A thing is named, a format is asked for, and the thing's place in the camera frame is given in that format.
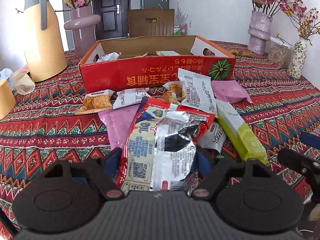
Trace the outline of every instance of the green snack package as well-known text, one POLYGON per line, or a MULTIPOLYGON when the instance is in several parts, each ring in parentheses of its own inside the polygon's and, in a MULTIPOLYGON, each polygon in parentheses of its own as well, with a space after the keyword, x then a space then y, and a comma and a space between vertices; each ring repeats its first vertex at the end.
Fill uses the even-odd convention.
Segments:
POLYGON ((216 99, 216 104, 218 110, 217 120, 233 143, 241 159, 246 161, 248 158, 256 158, 267 164, 266 149, 233 106, 218 99, 216 99))

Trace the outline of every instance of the pumpkin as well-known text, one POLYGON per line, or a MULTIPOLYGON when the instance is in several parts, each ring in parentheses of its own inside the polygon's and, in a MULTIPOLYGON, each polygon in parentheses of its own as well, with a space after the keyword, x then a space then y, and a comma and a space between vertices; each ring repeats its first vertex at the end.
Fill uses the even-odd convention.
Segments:
POLYGON ((211 80, 225 80, 231 71, 231 63, 226 59, 215 62, 209 70, 211 80))

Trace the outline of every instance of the paper roll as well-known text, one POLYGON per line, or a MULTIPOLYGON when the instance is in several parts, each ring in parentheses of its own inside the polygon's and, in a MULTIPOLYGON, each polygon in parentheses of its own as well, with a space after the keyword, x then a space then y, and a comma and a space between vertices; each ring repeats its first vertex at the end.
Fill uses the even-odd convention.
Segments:
POLYGON ((16 99, 11 92, 7 80, 0 80, 0 120, 6 117, 15 105, 16 99))
POLYGON ((14 75, 15 88, 21 95, 27 95, 35 90, 35 83, 26 72, 20 72, 14 75))

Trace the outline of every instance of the purple vase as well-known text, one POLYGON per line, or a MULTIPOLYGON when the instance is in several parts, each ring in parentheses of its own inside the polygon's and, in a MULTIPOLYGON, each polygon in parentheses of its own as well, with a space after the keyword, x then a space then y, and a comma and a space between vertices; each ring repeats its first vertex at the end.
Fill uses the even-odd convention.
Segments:
POLYGON ((100 22, 101 17, 92 14, 91 6, 85 6, 71 10, 70 19, 64 24, 64 29, 72 30, 76 54, 82 58, 96 42, 93 25, 100 22))
POLYGON ((248 50, 265 55, 267 41, 271 37, 272 17, 263 12, 252 11, 248 33, 250 40, 248 50))

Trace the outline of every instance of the patterned tablecloth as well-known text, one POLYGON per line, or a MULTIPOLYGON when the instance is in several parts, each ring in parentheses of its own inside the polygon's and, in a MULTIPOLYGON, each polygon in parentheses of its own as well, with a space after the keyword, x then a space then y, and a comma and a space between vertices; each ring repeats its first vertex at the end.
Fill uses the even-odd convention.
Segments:
MULTIPOLYGON (((245 45, 216 42, 225 49, 248 51, 245 45)), ((12 200, 25 184, 58 158, 80 162, 110 151, 107 128, 97 114, 74 115, 85 90, 73 51, 66 52, 68 68, 36 84, 29 95, 18 95, 16 107, 0 121, 0 206, 16 224, 12 200)), ((251 96, 253 104, 234 104, 267 150, 270 168, 306 198, 305 179, 281 166, 277 153, 291 147, 318 159, 320 151, 299 141, 307 131, 320 136, 320 91, 301 77, 293 80, 265 56, 238 57, 233 79, 251 96)), ((152 89, 159 94, 163 88, 152 89)), ((236 150, 226 141, 223 154, 235 159, 236 150)), ((8 232, 0 225, 0 235, 8 232)))

